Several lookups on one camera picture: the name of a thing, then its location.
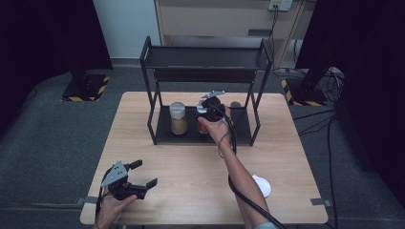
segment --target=white wall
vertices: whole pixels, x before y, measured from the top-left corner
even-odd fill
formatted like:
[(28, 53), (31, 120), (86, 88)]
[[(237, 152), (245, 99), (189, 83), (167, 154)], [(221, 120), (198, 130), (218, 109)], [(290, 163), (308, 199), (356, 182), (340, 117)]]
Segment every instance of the white wall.
[(94, 0), (111, 58), (136, 58), (151, 36), (160, 44), (154, 0)]

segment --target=black metal shelf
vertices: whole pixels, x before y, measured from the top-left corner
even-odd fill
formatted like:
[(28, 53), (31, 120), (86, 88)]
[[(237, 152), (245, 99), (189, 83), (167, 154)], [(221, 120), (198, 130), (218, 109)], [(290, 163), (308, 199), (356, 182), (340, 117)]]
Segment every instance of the black metal shelf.
[[(184, 135), (171, 132), (169, 106), (162, 103), (161, 82), (217, 82), (249, 84), (245, 105), (232, 108), (238, 144), (253, 145), (260, 129), (257, 113), (260, 99), (271, 69), (272, 59), (267, 41), (262, 40), (257, 48), (209, 48), (209, 47), (164, 47), (152, 46), (150, 37), (146, 38), (139, 62), (148, 93), (151, 111), (147, 122), (154, 144), (158, 143), (213, 143), (209, 135), (197, 131), (196, 107), (186, 107), (186, 120), (189, 126)], [(155, 93), (152, 94), (147, 70), (153, 70)], [(253, 94), (257, 71), (264, 71), (257, 97)], [(156, 133), (152, 128), (152, 118), (157, 102), (160, 114)], [(256, 128), (250, 131), (247, 105), (251, 101)]]

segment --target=wall outlet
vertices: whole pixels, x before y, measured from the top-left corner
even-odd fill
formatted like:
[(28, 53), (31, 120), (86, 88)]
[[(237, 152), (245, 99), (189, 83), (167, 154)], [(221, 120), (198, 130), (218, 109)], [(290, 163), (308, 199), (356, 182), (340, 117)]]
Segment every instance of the wall outlet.
[(293, 0), (270, 0), (270, 4), (268, 4), (268, 10), (275, 11), (289, 11), (291, 9)]

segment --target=shelf top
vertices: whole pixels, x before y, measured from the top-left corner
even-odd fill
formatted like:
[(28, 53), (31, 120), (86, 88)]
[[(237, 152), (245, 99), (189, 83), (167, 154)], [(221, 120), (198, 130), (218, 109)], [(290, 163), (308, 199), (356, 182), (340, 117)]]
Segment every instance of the shelf top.
[(147, 69), (265, 70), (266, 54), (261, 48), (195, 48), (150, 46), (145, 56)]

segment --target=black curtain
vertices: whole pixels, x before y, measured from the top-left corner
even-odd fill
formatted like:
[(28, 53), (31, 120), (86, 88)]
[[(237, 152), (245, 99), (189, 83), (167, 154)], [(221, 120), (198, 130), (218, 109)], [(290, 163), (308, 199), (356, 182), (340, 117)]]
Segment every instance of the black curtain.
[(0, 135), (37, 83), (112, 68), (92, 0), (1, 1)]
[(331, 65), (345, 75), (339, 119), (357, 156), (405, 207), (404, 24), (403, 1), (318, 0), (296, 67), (311, 68), (325, 34), (339, 37), (330, 44)]

